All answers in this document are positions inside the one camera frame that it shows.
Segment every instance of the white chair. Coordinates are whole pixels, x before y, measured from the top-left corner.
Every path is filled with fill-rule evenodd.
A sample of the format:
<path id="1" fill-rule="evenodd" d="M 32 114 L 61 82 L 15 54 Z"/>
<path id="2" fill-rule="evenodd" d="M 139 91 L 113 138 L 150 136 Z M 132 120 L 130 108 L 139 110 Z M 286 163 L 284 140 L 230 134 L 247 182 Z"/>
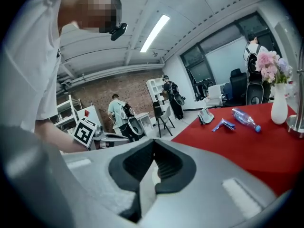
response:
<path id="1" fill-rule="evenodd" d="M 170 133 L 170 135 L 173 136 L 173 135 L 171 134 L 171 132 L 170 132 L 168 126 L 166 125 L 166 123 L 167 123 L 168 121 L 170 121 L 170 123 L 171 123 L 171 125 L 173 126 L 173 128 L 175 128 L 174 125 L 173 125 L 173 123 L 171 122 L 170 115 L 171 115 L 171 110 L 170 110 L 170 106 L 168 106 L 166 112 L 165 112 L 163 115 L 161 115 L 161 116 L 159 116 L 159 117 L 156 118 L 157 125 L 158 125 L 158 131 L 159 131 L 159 133 L 160 133 L 160 138 L 161 138 L 162 134 L 161 134 L 161 128 L 160 128 L 159 119 L 162 121 L 163 126 L 164 126 L 164 129 L 167 128 L 167 130 L 168 130 L 168 132 Z"/>
<path id="2" fill-rule="evenodd" d="M 204 99 L 207 107 L 218 107 L 223 105 L 220 85 L 213 85 L 208 88 L 208 97 Z"/>

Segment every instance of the red tablecloth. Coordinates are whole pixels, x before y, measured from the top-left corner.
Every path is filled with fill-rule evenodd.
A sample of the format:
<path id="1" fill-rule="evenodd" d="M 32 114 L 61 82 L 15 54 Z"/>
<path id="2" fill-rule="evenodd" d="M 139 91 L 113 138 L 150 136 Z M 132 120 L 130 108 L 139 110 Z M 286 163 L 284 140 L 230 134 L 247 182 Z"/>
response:
<path id="1" fill-rule="evenodd" d="M 211 109 L 211 123 L 200 125 L 197 118 L 172 141 L 223 155 L 280 195 L 293 187 L 304 168 L 304 139 L 290 135 L 286 123 L 273 123 L 271 107 L 271 103 L 239 107 L 262 127 L 260 133 L 237 122 L 229 107 Z M 291 114 L 295 113 L 288 108 L 288 115 Z M 212 132 L 222 118 L 236 124 L 236 129 L 222 126 Z"/>

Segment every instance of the white ceiling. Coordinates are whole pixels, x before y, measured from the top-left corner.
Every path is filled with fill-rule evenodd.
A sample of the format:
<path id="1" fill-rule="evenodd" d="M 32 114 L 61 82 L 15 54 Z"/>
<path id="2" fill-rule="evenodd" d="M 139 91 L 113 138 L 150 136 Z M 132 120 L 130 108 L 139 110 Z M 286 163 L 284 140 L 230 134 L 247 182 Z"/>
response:
<path id="1" fill-rule="evenodd" d="M 172 54 L 175 46 L 186 44 L 193 37 L 193 31 L 203 31 L 207 20 L 221 20 L 227 16 L 228 7 L 233 7 L 236 11 L 244 6 L 239 5 L 239 0 L 121 1 L 123 22 L 128 24 L 128 29 L 116 41 L 111 41 L 109 35 L 89 33 L 76 29 L 73 25 L 63 28 L 60 48 L 64 64 L 58 71 L 59 77 L 70 75 L 78 78 L 82 74 L 88 75 L 115 67 L 160 64 L 160 58 L 167 59 L 166 55 L 168 52 Z M 140 53 L 162 14 L 171 19 L 150 49 L 146 53 Z"/>

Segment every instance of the white vase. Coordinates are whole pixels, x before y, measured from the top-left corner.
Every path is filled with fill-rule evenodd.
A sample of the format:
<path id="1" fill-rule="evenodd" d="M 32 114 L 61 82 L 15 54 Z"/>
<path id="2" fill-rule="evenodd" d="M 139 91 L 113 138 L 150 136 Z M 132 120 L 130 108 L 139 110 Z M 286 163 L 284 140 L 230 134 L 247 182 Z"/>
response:
<path id="1" fill-rule="evenodd" d="M 288 107 L 285 99 L 285 84 L 275 84 L 275 101 L 271 108 L 271 120 L 283 124 L 287 119 Z"/>

